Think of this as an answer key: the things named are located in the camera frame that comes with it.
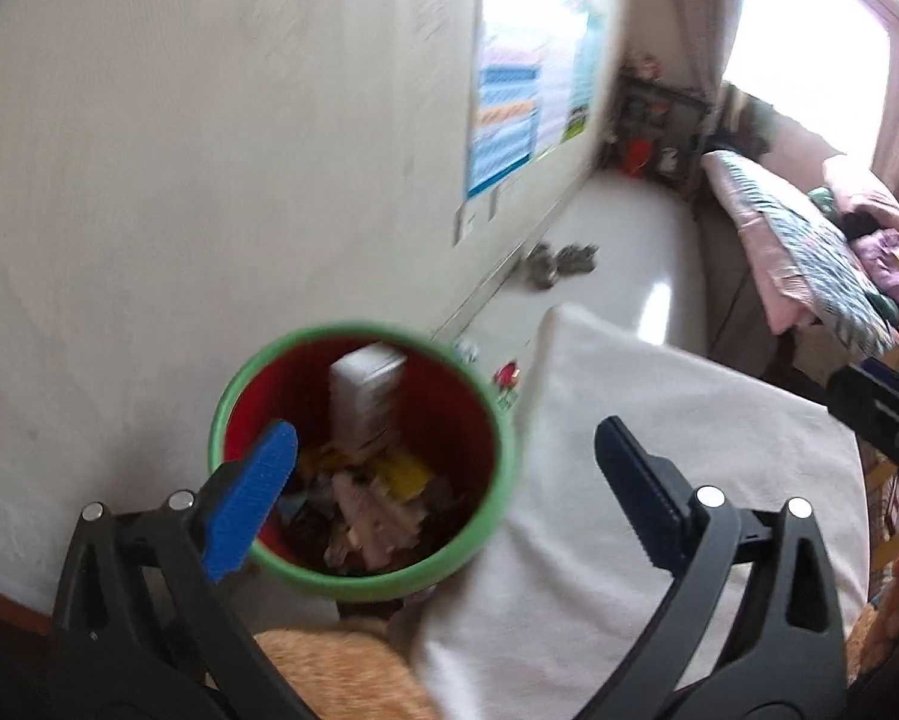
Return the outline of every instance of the white cloth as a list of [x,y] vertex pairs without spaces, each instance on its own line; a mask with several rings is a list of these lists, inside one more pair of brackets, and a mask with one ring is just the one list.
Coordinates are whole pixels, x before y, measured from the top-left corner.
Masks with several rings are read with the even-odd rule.
[[[848,631],[865,603],[866,502],[852,434],[816,404],[686,353],[650,346],[576,306],[552,309],[520,399],[523,476],[509,514],[424,610],[412,660],[446,720],[571,718],[663,598],[594,460],[619,415],[693,487],[739,507],[810,500]],[[745,572],[736,567],[686,680],[709,672]]]

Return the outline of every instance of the brown furry object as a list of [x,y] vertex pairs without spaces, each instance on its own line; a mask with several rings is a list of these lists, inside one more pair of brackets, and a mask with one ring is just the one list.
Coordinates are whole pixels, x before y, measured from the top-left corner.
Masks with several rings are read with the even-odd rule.
[[266,631],[256,643],[323,720],[439,720],[382,631]]

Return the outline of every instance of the window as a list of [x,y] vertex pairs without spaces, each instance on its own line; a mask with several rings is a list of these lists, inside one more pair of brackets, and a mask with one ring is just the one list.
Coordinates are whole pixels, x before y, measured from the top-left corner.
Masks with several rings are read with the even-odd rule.
[[859,0],[744,0],[725,79],[869,165],[889,35]]

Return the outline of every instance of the red item on floor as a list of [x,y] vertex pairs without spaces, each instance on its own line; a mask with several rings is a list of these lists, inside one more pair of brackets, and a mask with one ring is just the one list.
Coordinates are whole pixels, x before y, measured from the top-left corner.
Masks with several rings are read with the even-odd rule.
[[645,138],[634,138],[626,146],[622,170],[631,178],[642,178],[643,171],[653,156],[653,143]]

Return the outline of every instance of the wall poster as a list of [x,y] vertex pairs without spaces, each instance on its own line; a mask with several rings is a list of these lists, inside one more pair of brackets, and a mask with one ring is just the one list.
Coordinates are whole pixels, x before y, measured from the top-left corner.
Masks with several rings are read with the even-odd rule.
[[582,0],[482,0],[467,198],[583,131],[602,37]]

